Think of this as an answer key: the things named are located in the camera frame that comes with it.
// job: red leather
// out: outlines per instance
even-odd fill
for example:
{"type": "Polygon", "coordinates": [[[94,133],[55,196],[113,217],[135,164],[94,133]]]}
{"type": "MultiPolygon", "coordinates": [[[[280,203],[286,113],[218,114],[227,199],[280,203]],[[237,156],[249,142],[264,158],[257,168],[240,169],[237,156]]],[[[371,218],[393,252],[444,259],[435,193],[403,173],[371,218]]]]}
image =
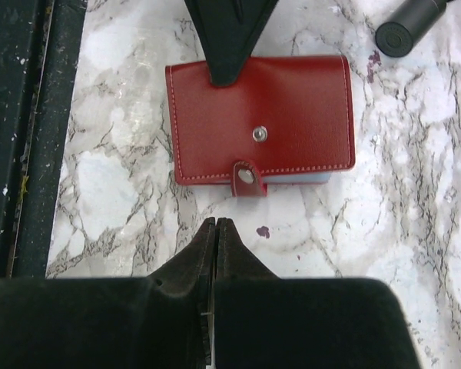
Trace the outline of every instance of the red leather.
{"type": "Polygon", "coordinates": [[[239,160],[234,163],[231,187],[233,196],[264,197],[267,195],[267,185],[263,183],[260,172],[249,161],[239,160]],[[248,184],[242,181],[239,176],[240,170],[250,171],[253,174],[253,183],[248,184]]]}
{"type": "Polygon", "coordinates": [[[240,158],[263,177],[355,164],[344,56],[249,58],[226,88],[211,85],[204,61],[166,67],[166,80],[181,185],[228,183],[240,158]],[[257,126],[266,127],[265,142],[253,139],[257,126]]]}

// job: marble tabletop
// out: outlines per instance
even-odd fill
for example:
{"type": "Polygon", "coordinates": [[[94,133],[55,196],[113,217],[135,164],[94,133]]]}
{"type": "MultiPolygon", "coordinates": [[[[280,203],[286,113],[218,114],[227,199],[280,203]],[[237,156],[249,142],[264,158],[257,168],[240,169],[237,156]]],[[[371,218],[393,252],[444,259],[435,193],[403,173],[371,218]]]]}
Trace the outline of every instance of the marble tabletop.
{"type": "Polygon", "coordinates": [[[254,54],[348,57],[357,165],[236,199],[174,183],[164,66],[204,58],[184,2],[89,0],[47,276],[146,275],[233,218],[281,277],[385,281],[423,367],[461,368],[461,0],[391,59],[373,33],[400,3],[279,2],[254,54]]]}

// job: gray marble vein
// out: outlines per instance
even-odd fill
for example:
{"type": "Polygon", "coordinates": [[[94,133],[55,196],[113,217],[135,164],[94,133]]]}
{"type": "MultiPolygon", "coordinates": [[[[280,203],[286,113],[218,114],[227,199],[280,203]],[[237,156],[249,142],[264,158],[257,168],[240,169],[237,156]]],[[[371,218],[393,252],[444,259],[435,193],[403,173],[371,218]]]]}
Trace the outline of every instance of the gray marble vein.
{"type": "Polygon", "coordinates": [[[322,186],[174,183],[164,66],[204,55],[182,0],[90,0],[47,276],[146,275],[209,216],[281,277],[396,293],[423,367],[461,368],[461,0],[405,58],[373,43],[398,0],[282,0],[255,55],[345,54],[357,165],[322,186]]]}

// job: wallet strap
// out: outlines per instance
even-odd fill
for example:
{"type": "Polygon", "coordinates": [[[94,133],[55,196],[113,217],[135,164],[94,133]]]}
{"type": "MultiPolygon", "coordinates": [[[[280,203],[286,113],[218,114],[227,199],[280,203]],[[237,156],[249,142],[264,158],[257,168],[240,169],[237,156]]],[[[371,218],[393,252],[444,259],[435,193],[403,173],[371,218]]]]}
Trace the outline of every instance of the wallet strap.
{"type": "Polygon", "coordinates": [[[260,171],[252,161],[236,161],[230,180],[233,196],[264,197],[267,195],[267,185],[263,183],[260,171]]]}

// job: marble surface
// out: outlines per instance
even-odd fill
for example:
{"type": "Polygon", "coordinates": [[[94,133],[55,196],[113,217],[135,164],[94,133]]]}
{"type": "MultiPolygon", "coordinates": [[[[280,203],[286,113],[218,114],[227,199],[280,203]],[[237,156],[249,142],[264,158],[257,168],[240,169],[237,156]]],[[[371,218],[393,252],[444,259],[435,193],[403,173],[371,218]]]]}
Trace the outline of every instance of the marble surface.
{"type": "Polygon", "coordinates": [[[461,368],[461,0],[394,60],[373,33],[399,3],[279,3],[254,54],[348,57],[357,165],[236,199],[174,183],[164,66],[203,58],[184,2],[89,0],[47,276],[146,275],[233,218],[281,277],[385,281],[423,367],[461,368]]]}

